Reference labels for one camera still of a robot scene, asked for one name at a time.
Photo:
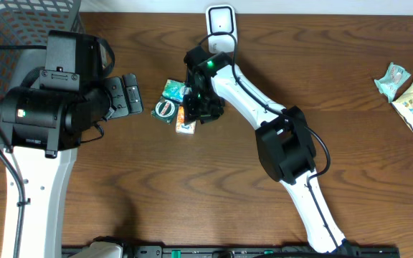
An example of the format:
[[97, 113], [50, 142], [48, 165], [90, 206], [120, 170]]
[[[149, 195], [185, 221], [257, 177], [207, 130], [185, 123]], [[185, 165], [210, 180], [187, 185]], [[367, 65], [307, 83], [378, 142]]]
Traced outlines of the teal small packet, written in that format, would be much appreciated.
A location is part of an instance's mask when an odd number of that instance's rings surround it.
[[379, 92], [386, 96], [388, 103], [394, 101], [397, 90], [410, 78], [410, 74], [403, 67], [390, 63], [386, 74], [379, 80], [374, 80], [374, 84]]

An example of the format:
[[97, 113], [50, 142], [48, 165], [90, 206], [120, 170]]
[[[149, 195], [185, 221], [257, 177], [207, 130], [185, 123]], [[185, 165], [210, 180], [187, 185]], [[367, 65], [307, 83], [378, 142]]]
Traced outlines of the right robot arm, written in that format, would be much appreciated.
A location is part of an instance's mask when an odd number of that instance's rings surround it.
[[257, 89], [224, 52], [208, 54], [201, 46], [184, 57], [186, 82], [184, 119], [209, 123], [231, 104], [255, 131], [261, 166], [289, 193], [303, 221], [309, 245], [319, 253], [340, 253], [345, 235], [337, 226], [322, 194], [315, 164], [315, 144], [321, 138], [308, 127], [298, 107], [286, 108]]

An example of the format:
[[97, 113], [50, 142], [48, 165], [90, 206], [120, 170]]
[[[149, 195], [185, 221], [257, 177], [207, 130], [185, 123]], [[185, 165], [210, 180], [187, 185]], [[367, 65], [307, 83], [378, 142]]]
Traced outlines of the teal tissue pack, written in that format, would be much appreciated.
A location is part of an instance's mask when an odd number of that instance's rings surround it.
[[184, 82], [167, 80], [164, 86], [162, 96], [166, 99], [173, 100], [177, 103], [184, 101], [184, 96], [191, 92], [191, 87]]

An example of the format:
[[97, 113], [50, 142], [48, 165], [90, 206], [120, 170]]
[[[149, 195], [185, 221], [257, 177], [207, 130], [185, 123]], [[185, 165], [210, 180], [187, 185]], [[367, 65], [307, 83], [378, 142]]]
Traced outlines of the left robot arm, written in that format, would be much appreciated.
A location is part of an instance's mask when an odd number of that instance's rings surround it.
[[112, 76], [105, 39], [52, 30], [45, 63], [0, 102], [3, 257], [61, 257], [67, 186], [82, 134], [143, 111], [135, 75]]

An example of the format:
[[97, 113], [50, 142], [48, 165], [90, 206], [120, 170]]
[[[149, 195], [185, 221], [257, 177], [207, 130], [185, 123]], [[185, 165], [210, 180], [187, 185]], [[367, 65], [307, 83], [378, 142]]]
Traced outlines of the orange small box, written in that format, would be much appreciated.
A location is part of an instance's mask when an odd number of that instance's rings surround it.
[[180, 134], [193, 135], [195, 133], [195, 129], [196, 129], [196, 121], [186, 122], [184, 107], [179, 106], [177, 117], [176, 117], [176, 126], [175, 126], [176, 132]]

